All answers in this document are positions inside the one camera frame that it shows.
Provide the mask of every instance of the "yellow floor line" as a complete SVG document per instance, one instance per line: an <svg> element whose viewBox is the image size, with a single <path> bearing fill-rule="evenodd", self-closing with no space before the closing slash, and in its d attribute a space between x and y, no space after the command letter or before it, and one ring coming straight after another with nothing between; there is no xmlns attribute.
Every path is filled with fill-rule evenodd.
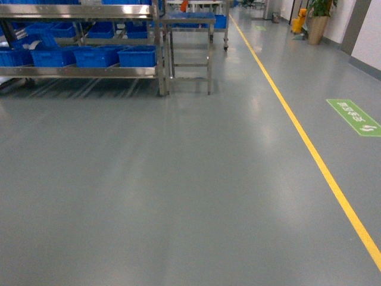
<svg viewBox="0 0 381 286"><path fill-rule="evenodd" d="M286 110L288 116L290 117L292 123L295 125L297 131L299 132L301 138L304 141L304 144L307 146L308 150L310 151L312 157L314 158L316 164L318 165L320 171L322 172L324 178L327 180L328 185L330 186L332 192L334 193L336 199L338 200L340 206L344 210L346 216L348 217L349 221L351 222L352 226L356 230L358 236L360 237L361 241L365 245L366 249L368 250L369 254L371 255L372 259L374 260L375 264L381 271L381 252L378 249L377 245L374 243L373 239L369 235L368 231L366 230L363 223L358 218L357 214L351 207L349 201L344 196L343 192L341 191L339 185L336 183L335 179L333 178L331 172L329 171L327 165L324 163L323 159L320 157L319 153L317 152L315 146L312 144L311 140L303 130L303 127L301 126L300 122L292 112L290 106L288 106L287 102L285 101L284 97L278 90L277 86L275 85L274 81L271 79L270 75L268 74L267 70L261 63L260 59L257 57L256 53L252 49L251 45L249 44L247 38L242 33L241 29L239 28L237 22L232 17L232 15L229 15L230 19L232 19L232 22L236 26L238 32L241 34L243 40L245 41L246 45L248 46L249 50L251 51L252 56L255 58L256 62L258 63L259 67L261 68L263 74L265 75L266 79L268 80L269 84L273 88L275 94L277 95L280 103L282 104L283 108Z"/></svg>

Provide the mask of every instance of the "white wall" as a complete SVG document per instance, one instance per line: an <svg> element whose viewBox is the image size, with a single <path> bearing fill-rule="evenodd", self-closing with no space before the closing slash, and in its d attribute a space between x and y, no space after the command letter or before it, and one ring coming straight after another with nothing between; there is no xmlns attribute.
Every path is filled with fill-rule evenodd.
<svg viewBox="0 0 381 286"><path fill-rule="evenodd" d="M324 37L336 43L342 43L355 3L356 0L338 0L338 7L331 13Z"/></svg>
<svg viewBox="0 0 381 286"><path fill-rule="evenodd" d="M291 9L292 9L293 0L282 0L280 16L290 20ZM339 0L338 7L332 11L332 16L329 19L328 25L326 27L326 31L324 33L324 37L334 41L336 43L342 43L344 34L346 31L346 27L348 26L349 20L352 15L352 11L356 0ZM300 0L295 1L295 10L299 8Z"/></svg>
<svg viewBox="0 0 381 286"><path fill-rule="evenodd" d="M352 57L381 70L381 1L372 0Z"/></svg>

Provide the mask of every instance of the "orange object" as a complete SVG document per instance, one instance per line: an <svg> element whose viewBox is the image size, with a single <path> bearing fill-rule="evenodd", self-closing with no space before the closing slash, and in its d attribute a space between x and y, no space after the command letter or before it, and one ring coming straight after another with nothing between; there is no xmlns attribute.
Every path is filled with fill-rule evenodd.
<svg viewBox="0 0 381 286"><path fill-rule="evenodd" d="M304 24L306 13L307 13L307 9L300 9L298 18L292 19L292 30L291 30L292 33L298 34L302 32L302 26Z"/></svg>
<svg viewBox="0 0 381 286"><path fill-rule="evenodd" d="M307 9L300 9L299 11L299 16L300 17L305 17L307 15Z"/></svg>
<svg viewBox="0 0 381 286"><path fill-rule="evenodd" d="M188 7L188 0L184 0L184 1L181 3L180 11L181 11L181 12L186 12L187 7Z"/></svg>

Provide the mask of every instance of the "green floor sign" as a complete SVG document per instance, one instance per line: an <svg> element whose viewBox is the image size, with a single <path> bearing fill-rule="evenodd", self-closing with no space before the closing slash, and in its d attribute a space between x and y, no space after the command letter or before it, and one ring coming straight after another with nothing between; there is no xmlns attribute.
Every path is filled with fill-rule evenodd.
<svg viewBox="0 0 381 286"><path fill-rule="evenodd" d="M327 102L359 135L381 137L381 126L351 100L327 100Z"/></svg>

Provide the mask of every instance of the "stainless steel shelf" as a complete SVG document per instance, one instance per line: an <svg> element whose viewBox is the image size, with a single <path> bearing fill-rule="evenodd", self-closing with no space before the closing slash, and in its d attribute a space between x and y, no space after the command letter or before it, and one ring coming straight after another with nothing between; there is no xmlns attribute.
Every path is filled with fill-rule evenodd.
<svg viewBox="0 0 381 286"><path fill-rule="evenodd" d="M76 77L76 78L141 78L154 79L158 77L157 67L118 67L82 68L68 67L0 67L0 76L4 77Z"/></svg>
<svg viewBox="0 0 381 286"><path fill-rule="evenodd" d="M214 24L215 18L168 18L166 15L160 18L163 24L191 23L191 24Z"/></svg>
<svg viewBox="0 0 381 286"><path fill-rule="evenodd" d="M59 45L72 45L78 40L75 38L55 38L55 41ZM85 43L87 45L153 45L153 39L90 39L86 38Z"/></svg>
<svg viewBox="0 0 381 286"><path fill-rule="evenodd" d="M0 5L3 19L152 19L150 5Z"/></svg>

